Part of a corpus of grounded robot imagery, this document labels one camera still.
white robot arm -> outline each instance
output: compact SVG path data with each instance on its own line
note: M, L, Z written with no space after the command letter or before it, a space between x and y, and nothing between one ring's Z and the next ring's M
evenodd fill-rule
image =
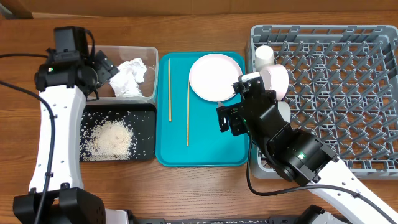
M234 136L249 134L267 163L282 178L301 186L260 193L251 187L248 178L253 193L270 196L309 189L352 223L398 222L398 213L363 185L334 150L310 133L293 130L289 122L284 121L277 109L275 91L265 91L258 72L241 76L234 83L234 90L241 94L242 102L217 108L220 130L230 127Z
M98 97L96 89L119 71L103 52L94 54L90 31L81 27L61 27L54 31L56 49L47 50L49 57L35 74L38 98L48 104L40 104L35 172L29 193L14 197L14 214L22 223L33 220L35 223L131 223L134 216L130 211L105 209L99 197L83 189L79 165L80 123L86 97L91 92ZM93 39L91 53L86 34ZM52 139L55 144L50 157ZM51 159L51 173L47 173ZM58 205L53 205L55 198L59 199Z

wood grain surface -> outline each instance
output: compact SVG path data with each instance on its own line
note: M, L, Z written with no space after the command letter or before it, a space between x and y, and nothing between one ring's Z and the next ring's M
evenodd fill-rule
M339 12L397 10L396 0L0 0L26 6L36 18L37 13L86 16L182 16L205 14L239 14L272 12Z
M53 28L82 26L98 45L135 45L168 52L232 50L244 55L250 28L256 24L391 24L396 11L278 13L227 16L115 17L94 19L0 21L0 54L45 53L54 47ZM0 79L35 91L34 73L41 58L0 59ZM27 193L39 143L39 102L0 86L0 222L18 223L12 213L15 195ZM298 215L309 205L338 213L310 192L274 197L250 193L245 167L170 168L146 162L84 162L85 189L108 208L130 209L138 218L254 218ZM284 180L254 179L258 190L295 186ZM363 181L398 210L398 181Z

wooden chopstick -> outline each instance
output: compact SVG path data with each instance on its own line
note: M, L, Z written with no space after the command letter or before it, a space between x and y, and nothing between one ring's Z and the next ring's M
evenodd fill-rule
M187 92L187 146L189 146L189 80Z
M171 89L170 59L169 59L169 122L172 122L172 89Z

white cylinder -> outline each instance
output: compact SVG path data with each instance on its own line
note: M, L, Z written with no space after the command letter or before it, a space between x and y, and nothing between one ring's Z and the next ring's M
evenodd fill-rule
M289 87L289 75L283 65L265 66L260 71L266 90L275 90L277 100L283 99Z
M265 66L274 65L274 50L270 46L260 46L256 49L256 58L254 66L257 71L260 71Z

crumpled paper towel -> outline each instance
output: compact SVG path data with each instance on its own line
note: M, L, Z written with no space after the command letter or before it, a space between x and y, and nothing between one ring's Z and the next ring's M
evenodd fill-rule
M115 96L132 97L142 96L138 83L144 82L147 67L141 58L123 62L118 66L119 73L109 81Z

